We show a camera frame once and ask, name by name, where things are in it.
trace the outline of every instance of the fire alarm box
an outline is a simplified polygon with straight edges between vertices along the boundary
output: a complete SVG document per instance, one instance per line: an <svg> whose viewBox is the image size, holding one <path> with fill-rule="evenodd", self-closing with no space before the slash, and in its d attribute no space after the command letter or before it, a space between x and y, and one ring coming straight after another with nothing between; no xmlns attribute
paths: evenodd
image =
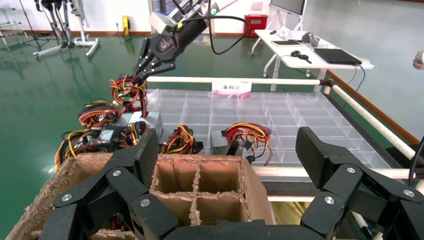
<svg viewBox="0 0 424 240"><path fill-rule="evenodd" d="M251 15L245 15L244 19L249 23L250 30L247 33L246 37L254 37L257 38L258 36L255 33L255 30L264 30L267 27L267 15L262 14L251 14ZM248 26L244 25L244 32L246 32Z"/></svg>

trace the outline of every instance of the computer mouse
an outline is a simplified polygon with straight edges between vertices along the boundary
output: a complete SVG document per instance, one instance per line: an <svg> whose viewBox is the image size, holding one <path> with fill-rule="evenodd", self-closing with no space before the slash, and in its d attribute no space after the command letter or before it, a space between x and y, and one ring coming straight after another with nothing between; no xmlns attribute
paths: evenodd
<svg viewBox="0 0 424 240"><path fill-rule="evenodd" d="M296 51L292 51L290 54L292 57L299 57L301 55L301 52L296 50Z"/></svg>

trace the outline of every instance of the white table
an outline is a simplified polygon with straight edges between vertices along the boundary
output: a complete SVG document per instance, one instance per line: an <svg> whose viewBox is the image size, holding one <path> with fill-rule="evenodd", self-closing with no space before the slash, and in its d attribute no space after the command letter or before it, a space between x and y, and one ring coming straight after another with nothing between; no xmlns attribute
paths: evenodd
<svg viewBox="0 0 424 240"><path fill-rule="evenodd" d="M263 72L264 77L268 75L267 69L271 65L271 63L275 60L275 67L272 74L272 78L276 79L278 78L279 69L280 69L280 62L282 61L287 67L294 68L294 69L320 69L319 74L317 76L317 79L323 80L326 76L327 70L331 69L346 69L346 70L354 70L357 68L357 66L354 65L344 65L344 64L330 64L326 62L324 59L322 59L318 54L315 53L313 48L310 45L307 44L301 44L301 46L276 46L272 43L272 41L281 41L282 39L276 34L271 35L270 32L272 30L255 30L255 33L258 35L258 37L265 42L265 44L274 52L274 56L269 60L268 64L266 64ZM306 31L294 31L293 36L297 40L300 40L302 35L306 33ZM336 49L337 46L329 43L328 41L320 38L320 41L318 43L319 48L329 48L329 49ZM293 51L300 51L303 55L309 56L309 61L312 63L308 63L305 60L299 59L297 57L292 57L290 54ZM374 65L370 63L370 61L356 57L358 58L362 64L361 66L366 70L371 70L374 68ZM276 90L276 84L271 85L271 91Z"/></svg>

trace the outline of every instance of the human hand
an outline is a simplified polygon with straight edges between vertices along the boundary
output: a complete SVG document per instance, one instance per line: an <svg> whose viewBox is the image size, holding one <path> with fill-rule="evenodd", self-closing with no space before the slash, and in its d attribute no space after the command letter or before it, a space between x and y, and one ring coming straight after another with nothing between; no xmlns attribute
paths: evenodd
<svg viewBox="0 0 424 240"><path fill-rule="evenodd" d="M418 70L422 70L424 69L424 64L423 64L423 57L424 55L424 50L419 51L416 56L415 59L413 60L413 67L418 69Z"/></svg>

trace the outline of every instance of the cardboard compartment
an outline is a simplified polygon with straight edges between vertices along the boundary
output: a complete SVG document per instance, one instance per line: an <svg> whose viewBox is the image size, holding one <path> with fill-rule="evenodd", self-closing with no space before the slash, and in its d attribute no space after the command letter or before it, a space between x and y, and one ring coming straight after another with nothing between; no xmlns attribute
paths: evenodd
<svg viewBox="0 0 424 240"><path fill-rule="evenodd" d="M240 189L240 165L206 163L200 164L200 193L237 192Z"/></svg>
<svg viewBox="0 0 424 240"><path fill-rule="evenodd" d="M192 197L159 193L155 193L154 195L176 216L180 227L191 225Z"/></svg>
<svg viewBox="0 0 424 240"><path fill-rule="evenodd" d="M152 181L153 191L164 194L193 191L193 182L197 171L196 164L159 161L154 167L154 171L156 180Z"/></svg>
<svg viewBox="0 0 424 240"><path fill-rule="evenodd" d="M216 225L217 220L245 222L244 205L236 195L198 197L196 203L200 225Z"/></svg>

